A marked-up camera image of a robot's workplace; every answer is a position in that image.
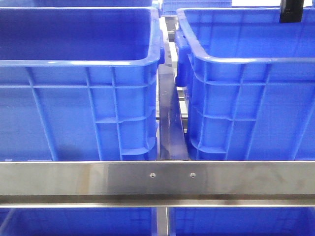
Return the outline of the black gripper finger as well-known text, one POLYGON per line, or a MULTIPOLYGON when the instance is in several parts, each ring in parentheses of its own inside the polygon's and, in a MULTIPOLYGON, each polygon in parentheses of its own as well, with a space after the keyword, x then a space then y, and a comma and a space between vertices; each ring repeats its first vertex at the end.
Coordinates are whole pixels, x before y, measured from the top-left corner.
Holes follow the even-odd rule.
POLYGON ((304 0, 281 0, 280 23, 299 23, 302 20, 304 0))

